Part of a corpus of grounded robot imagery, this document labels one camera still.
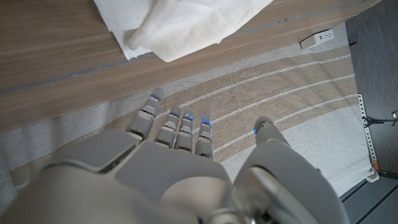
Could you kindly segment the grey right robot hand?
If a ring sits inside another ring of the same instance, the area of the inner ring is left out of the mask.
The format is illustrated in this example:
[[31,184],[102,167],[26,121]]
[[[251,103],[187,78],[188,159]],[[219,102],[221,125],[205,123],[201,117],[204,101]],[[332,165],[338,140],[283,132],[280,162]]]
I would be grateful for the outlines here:
[[322,173],[265,116],[256,146],[230,179],[215,162],[210,116],[192,139],[193,115],[173,108],[149,133],[156,88],[130,125],[55,156],[1,215],[2,223],[348,223]]

